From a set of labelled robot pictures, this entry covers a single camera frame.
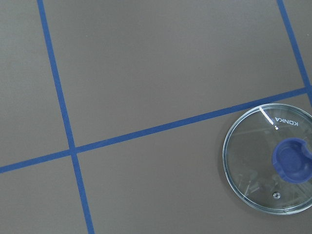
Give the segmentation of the glass pot lid blue knob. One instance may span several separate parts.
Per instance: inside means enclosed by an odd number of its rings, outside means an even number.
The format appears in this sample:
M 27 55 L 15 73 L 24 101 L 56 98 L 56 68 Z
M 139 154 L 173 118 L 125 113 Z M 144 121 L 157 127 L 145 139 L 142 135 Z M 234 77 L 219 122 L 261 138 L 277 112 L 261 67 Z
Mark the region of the glass pot lid blue knob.
M 264 213 L 290 215 L 312 205 L 312 116 L 287 104 L 252 108 L 229 129 L 222 150 L 230 187 Z

